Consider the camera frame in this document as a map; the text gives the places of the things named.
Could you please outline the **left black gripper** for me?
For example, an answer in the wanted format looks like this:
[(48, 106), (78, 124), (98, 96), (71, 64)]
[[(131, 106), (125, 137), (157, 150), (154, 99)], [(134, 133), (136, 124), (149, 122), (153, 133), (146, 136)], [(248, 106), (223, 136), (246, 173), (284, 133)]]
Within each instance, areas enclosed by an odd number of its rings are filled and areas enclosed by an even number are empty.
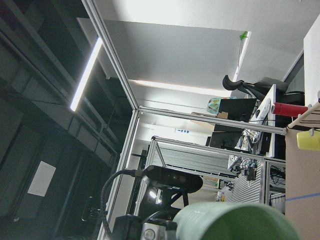
[(175, 240), (178, 209), (160, 210), (145, 219), (125, 215), (116, 218), (113, 227), (115, 240)]

